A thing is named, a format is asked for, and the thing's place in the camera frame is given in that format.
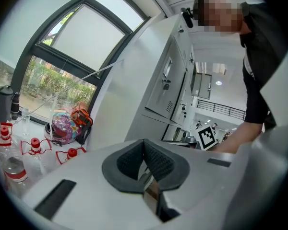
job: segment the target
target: white ceiling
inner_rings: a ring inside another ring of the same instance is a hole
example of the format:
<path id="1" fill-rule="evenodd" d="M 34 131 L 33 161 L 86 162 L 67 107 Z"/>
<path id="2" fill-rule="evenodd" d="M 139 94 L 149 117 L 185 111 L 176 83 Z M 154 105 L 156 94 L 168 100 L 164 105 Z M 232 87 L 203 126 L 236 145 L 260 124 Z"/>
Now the white ceiling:
<path id="1" fill-rule="evenodd" d="M 193 125 L 196 125 L 196 123 L 198 121 L 201 121 L 201 124 L 203 126 L 205 126 L 205 123 L 207 123 L 207 121 L 210 120 L 210 122 L 208 124 L 213 125 L 214 123 L 216 123 L 218 129 L 221 129 L 221 130 L 229 129 L 230 132 L 234 131 L 234 130 L 232 130 L 233 128 L 237 128 L 238 127 L 238 125 L 236 125 L 236 124 L 225 122 L 223 120 L 216 119 L 216 118 L 213 118 L 213 117 L 208 117 L 208 116 L 205 116 L 205 115 L 202 115 L 202 114 L 195 114 L 195 119 L 194 120 L 195 121 L 194 121 Z"/>
<path id="2" fill-rule="evenodd" d="M 190 7 L 194 0 L 165 0 L 174 14 L 179 14 L 181 8 Z M 189 36 L 194 48 L 196 62 L 207 62 L 207 74 L 213 75 L 210 101 L 238 109 L 246 109 L 246 89 L 242 77 L 242 61 L 245 54 L 240 45 L 238 34 L 220 35 L 219 32 L 205 32 L 203 27 L 189 28 Z M 213 63 L 226 65 L 226 75 L 214 73 Z"/>

